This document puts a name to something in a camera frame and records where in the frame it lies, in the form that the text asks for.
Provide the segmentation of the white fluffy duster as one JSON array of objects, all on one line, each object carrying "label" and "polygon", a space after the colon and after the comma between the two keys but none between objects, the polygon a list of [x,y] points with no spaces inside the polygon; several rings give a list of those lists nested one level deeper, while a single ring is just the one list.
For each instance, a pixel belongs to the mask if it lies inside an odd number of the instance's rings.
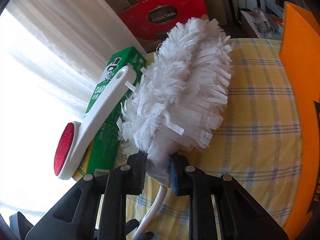
[{"label": "white fluffy duster", "polygon": [[127,83],[131,95],[121,104],[117,121],[122,153],[144,152],[146,173],[160,185],[134,239],[145,231],[173,185],[170,156],[207,148],[212,130],[223,121],[232,77],[229,39],[217,20],[178,23],[153,63],[142,69],[140,81]]}]

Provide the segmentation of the white lint brush red pad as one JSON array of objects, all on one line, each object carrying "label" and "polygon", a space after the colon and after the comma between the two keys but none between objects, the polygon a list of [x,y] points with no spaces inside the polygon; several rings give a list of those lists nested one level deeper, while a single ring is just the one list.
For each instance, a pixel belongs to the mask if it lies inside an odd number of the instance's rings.
[{"label": "white lint brush red pad", "polygon": [[136,71],[130,64],[122,67],[82,122],[73,121],[66,125],[54,157],[54,173],[59,179],[69,180],[73,176],[96,133],[129,89],[126,84],[134,83],[136,77]]}]

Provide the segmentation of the green Darlie toothpaste box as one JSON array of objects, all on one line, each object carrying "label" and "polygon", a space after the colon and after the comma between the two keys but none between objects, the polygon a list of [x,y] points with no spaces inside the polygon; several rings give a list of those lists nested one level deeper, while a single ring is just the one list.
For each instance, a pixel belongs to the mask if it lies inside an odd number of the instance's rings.
[{"label": "green Darlie toothpaste box", "polygon": [[[96,85],[86,113],[91,110],[100,94],[110,83],[111,79],[115,77],[120,68],[128,64],[136,71],[137,78],[139,79],[142,75],[140,69],[146,66],[146,59],[133,46],[113,54]],[[98,177],[108,174],[113,169],[119,147],[119,128],[116,122],[120,114],[121,105],[117,104],[89,144],[80,165],[73,175],[75,181],[78,181],[88,173]]]}]

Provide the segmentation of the yellow plaid cloth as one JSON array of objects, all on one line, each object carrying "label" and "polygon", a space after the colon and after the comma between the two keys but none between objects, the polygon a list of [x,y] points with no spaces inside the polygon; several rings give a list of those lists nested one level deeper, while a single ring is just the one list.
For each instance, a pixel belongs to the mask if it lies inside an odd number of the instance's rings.
[{"label": "yellow plaid cloth", "polygon": [[204,151],[186,153],[207,174],[231,174],[281,226],[295,201],[302,133],[276,40],[233,40],[233,77],[223,122]]}]

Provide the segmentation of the white sheer curtain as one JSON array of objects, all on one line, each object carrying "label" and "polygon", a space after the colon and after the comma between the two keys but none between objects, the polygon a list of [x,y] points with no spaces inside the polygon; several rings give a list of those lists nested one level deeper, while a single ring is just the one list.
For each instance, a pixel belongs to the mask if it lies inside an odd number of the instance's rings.
[{"label": "white sheer curtain", "polygon": [[10,0],[1,116],[80,119],[111,56],[143,47],[105,0]]}]

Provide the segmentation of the red Ferrero Collection box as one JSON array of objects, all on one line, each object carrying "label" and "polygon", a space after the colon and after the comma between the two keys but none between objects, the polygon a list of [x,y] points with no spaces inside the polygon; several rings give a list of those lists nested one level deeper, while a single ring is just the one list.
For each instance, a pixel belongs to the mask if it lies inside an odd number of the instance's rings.
[{"label": "red Ferrero Collection box", "polygon": [[192,17],[208,19],[204,0],[143,0],[119,14],[142,41],[162,40],[176,23],[184,24]]}]

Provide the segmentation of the open box of clutter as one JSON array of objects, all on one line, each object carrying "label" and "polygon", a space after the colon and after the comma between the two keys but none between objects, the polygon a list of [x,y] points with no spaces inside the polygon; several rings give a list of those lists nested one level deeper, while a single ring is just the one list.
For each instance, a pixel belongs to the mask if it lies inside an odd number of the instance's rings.
[{"label": "open box of clutter", "polygon": [[264,0],[264,9],[241,9],[241,27],[250,38],[281,40],[284,9],[274,2]]}]

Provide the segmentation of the orange cardboard box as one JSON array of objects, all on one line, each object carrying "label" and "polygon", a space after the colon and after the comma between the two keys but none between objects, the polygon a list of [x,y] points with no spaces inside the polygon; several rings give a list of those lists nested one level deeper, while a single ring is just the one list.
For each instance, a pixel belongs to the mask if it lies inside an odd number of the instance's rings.
[{"label": "orange cardboard box", "polygon": [[319,204],[319,24],[290,2],[284,7],[279,59],[291,83],[302,129],[302,167],[295,201],[284,226],[296,239]]}]

